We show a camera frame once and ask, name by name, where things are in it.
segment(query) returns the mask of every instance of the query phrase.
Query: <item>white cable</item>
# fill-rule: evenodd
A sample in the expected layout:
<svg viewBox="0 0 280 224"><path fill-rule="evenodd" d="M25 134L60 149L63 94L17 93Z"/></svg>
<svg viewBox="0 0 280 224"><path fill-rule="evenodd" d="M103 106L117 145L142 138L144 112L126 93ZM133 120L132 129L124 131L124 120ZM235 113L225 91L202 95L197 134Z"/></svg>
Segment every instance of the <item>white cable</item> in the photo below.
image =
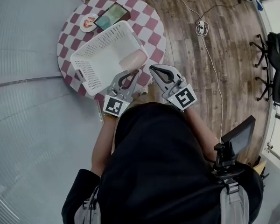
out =
<svg viewBox="0 0 280 224"><path fill-rule="evenodd" d="M187 4L185 3L184 0L182 0L182 1L183 1L184 5L186 6L186 8L187 8L188 10L190 10L190 11L193 12L193 13L196 13L196 14L199 16L200 20L202 20L202 18L201 18L201 16L199 15L198 12L196 12L196 11L192 10L191 8L189 8L189 7L187 6ZM209 26L209 24L208 24L207 22L205 22L205 21L203 21L203 22L204 22L204 33L202 34L202 33L199 32L199 27L198 27L197 25L196 25L195 31L196 31L196 34L197 34L198 36L201 37L201 39L202 39L202 41L203 41L203 44L204 44L204 47L205 47L205 49L206 49L206 51L207 51L207 54L209 55L209 58L210 58L210 61L211 61L211 65L213 66L214 72L215 72L215 74L216 74L218 90L219 90L219 93L220 93L220 96L221 96L221 100L222 100L222 117L221 117L221 126L220 126L221 134L220 134L220 140L219 140L219 142L220 142L220 141L221 141L221 138L222 138L222 125L223 125L223 96L222 96L222 93L221 93L221 91L220 91L219 78L218 78L217 71L216 71L216 69L215 69L215 65L214 65L214 63L213 63L213 60L212 60L211 57L210 57L210 53L209 53L209 51L207 50L206 44L205 44L205 41L204 41L204 37L206 37L206 35L207 35L208 31L209 31L209 27L210 27L210 26Z"/></svg>

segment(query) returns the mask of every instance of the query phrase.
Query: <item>sleeve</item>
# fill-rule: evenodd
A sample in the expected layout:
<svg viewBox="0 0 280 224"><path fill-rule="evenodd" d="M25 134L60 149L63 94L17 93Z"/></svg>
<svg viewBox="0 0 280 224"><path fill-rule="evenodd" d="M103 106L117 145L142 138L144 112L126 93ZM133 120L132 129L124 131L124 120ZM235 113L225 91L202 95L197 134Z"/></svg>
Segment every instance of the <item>sleeve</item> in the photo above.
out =
<svg viewBox="0 0 280 224"><path fill-rule="evenodd" d="M249 223L253 223L259 214L263 198L263 182L259 174L251 167L241 164L245 169L237 179L246 190L249 198Z"/></svg>
<svg viewBox="0 0 280 224"><path fill-rule="evenodd" d="M73 224L76 211L83 202L90 198L99 185L100 177L93 172L81 169L62 207L61 215L64 224Z"/></svg>

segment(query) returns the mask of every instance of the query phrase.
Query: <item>checkered tablecloth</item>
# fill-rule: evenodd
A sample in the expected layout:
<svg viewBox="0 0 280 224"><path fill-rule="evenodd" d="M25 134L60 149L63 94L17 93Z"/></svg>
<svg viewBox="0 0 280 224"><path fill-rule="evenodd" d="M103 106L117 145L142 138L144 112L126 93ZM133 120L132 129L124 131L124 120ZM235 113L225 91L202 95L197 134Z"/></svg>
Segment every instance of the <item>checkered tablecloth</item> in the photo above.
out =
<svg viewBox="0 0 280 224"><path fill-rule="evenodd" d="M79 28L81 19L88 13L100 16L114 2L123 5L130 11L131 19L128 20L128 23L141 40L149 56L146 65L141 68L143 72L138 80L136 91L151 82L152 76L149 72L149 66L162 63L166 49L163 23L157 12L142 0L90 0L77 7L63 25L59 36L57 44L58 65L67 85L79 94L99 101L104 100L104 95L98 93L96 96L90 96L87 94L70 63L70 56L91 38L102 32L100 28L89 33L82 32Z"/></svg>

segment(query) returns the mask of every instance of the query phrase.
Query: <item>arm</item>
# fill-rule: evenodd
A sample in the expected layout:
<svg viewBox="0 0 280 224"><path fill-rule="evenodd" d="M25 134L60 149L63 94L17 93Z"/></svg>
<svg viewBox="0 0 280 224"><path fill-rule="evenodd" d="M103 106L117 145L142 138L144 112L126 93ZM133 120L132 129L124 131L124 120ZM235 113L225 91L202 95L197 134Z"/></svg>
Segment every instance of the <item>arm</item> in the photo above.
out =
<svg viewBox="0 0 280 224"><path fill-rule="evenodd" d="M116 119L105 116L104 124L99 132L91 157L91 172L101 176L111 156Z"/></svg>
<svg viewBox="0 0 280 224"><path fill-rule="evenodd" d="M215 161L217 152L214 146L218 143L213 132L206 126L193 107L184 110L188 124L190 125L204 155L210 160Z"/></svg>

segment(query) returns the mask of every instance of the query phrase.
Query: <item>wooden floor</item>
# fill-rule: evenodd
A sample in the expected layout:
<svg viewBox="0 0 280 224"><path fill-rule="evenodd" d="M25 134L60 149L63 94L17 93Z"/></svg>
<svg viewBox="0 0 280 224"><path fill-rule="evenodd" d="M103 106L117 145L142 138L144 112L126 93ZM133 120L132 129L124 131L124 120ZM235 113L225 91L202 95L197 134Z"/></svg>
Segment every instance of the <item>wooden floor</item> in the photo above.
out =
<svg viewBox="0 0 280 224"><path fill-rule="evenodd" d="M198 16L189 11L181 0L144 0L154 7L164 23L167 47L164 64L174 65L192 85L198 101L195 110L208 127L220 136L221 105L216 75L204 48L195 33L194 21ZM231 6L237 0L185 0L199 14L213 5ZM254 68L260 54L249 42L261 33L256 10L252 3L243 1L233 8L216 7L204 18L210 29L205 42L213 59L223 95L223 134L253 115L256 118L253 139L239 160L253 164L262 144L268 102L256 101L264 87L255 76L265 78L265 71ZM160 89L149 86L149 100L160 101Z"/></svg>

